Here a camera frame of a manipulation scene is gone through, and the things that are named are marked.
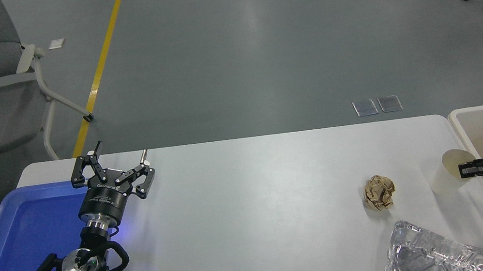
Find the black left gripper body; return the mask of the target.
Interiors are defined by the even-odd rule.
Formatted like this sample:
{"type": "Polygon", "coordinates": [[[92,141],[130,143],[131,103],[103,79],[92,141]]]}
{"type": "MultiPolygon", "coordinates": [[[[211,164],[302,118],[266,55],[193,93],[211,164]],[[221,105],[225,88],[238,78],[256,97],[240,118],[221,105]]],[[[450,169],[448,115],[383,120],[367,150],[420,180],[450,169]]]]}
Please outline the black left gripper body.
{"type": "Polygon", "coordinates": [[[105,169],[104,172],[107,175],[106,182],[102,182],[97,175],[88,180],[87,193],[79,210],[81,221],[86,222],[102,215],[107,216],[112,224],[121,222],[123,218],[133,184],[128,181],[119,185],[115,183],[116,179],[125,173],[124,171],[111,168],[105,169]]]}

